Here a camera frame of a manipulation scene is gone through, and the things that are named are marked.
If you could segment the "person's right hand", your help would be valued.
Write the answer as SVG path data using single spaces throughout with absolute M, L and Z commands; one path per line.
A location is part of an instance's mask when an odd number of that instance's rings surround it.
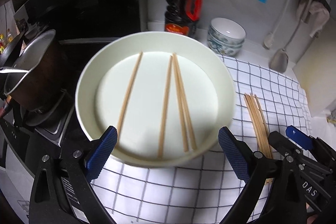
M 322 211 L 318 214 L 314 214 L 308 217 L 307 224 L 323 224 L 327 223 L 327 218 L 325 218 L 325 212 Z

